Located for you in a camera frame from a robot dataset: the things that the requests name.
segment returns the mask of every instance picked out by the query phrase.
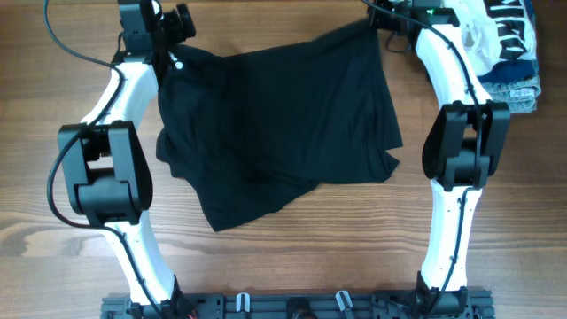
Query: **black cloth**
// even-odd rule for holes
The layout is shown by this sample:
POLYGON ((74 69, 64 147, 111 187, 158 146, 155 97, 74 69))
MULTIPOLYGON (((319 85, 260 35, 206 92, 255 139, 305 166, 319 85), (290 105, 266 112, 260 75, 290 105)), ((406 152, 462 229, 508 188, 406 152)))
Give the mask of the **black cloth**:
POLYGON ((178 45, 159 92, 158 159, 215 231, 279 211, 320 182, 383 182, 400 130, 366 20, 312 42, 221 58, 178 45))

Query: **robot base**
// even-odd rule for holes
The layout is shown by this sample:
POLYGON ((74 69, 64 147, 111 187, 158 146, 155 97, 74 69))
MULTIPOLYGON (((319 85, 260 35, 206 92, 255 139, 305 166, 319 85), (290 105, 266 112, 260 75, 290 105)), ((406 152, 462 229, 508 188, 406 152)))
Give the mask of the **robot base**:
MULTIPOLYGON (((198 319, 287 319, 289 298, 309 300, 319 319, 412 319, 409 301, 414 293, 408 291, 381 291, 371 294, 352 294, 352 313, 341 311, 333 294, 253 295, 250 312, 237 312, 237 297, 222 294, 191 294, 184 296, 196 308, 198 319)), ((469 291, 465 312, 458 319, 494 319, 493 298, 490 291, 469 291)), ((101 319, 134 319, 130 315, 129 298, 103 299, 101 319)))

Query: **blue clothing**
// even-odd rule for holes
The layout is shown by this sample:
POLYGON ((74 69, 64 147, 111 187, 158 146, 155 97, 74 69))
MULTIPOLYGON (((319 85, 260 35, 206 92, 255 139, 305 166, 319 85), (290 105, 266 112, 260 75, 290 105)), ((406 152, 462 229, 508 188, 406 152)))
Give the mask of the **blue clothing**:
POLYGON ((510 83, 524 80, 536 74, 533 69, 532 60, 513 60, 501 62, 493 67, 493 69, 478 77, 481 83, 510 83))
POLYGON ((532 18, 535 16, 535 10, 533 9, 532 0, 524 0, 525 11, 528 13, 528 17, 532 18))

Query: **stack of clothes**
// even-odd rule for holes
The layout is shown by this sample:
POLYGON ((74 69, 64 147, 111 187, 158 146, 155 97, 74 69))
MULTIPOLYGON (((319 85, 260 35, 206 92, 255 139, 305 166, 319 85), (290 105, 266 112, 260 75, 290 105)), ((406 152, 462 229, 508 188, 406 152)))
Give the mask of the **stack of clothes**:
POLYGON ((445 0, 461 21, 472 67, 496 102, 512 113, 537 108, 541 93, 531 0, 445 0))

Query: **wood grain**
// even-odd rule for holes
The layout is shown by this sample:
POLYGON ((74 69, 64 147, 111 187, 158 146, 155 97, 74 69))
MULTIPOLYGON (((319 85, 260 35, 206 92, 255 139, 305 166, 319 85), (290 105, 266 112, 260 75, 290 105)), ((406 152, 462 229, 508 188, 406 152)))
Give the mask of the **wood grain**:
MULTIPOLYGON (((105 0, 50 8, 72 48, 109 59, 120 31, 105 0)), ((60 125, 97 102, 108 71, 69 57, 47 36, 37 0, 0 4, 0 308, 4 318, 97 318, 100 298, 128 292, 120 265, 96 232, 51 216, 45 182, 60 125)), ((567 62, 565 2, 534 2, 543 95, 515 116, 497 174, 478 205, 470 240, 470 286, 492 289, 499 318, 567 313, 567 62)), ((310 40, 364 16, 357 1, 192 3, 198 37, 188 45, 219 55, 310 40)), ((139 136, 156 185, 151 221, 186 292, 354 292, 407 289, 425 255, 431 190, 421 147, 437 102, 416 57, 384 52, 384 70, 405 146, 383 184, 322 185, 235 230, 214 233, 184 181, 158 162, 157 104, 139 136)), ((58 206, 67 204, 62 176, 58 206)))

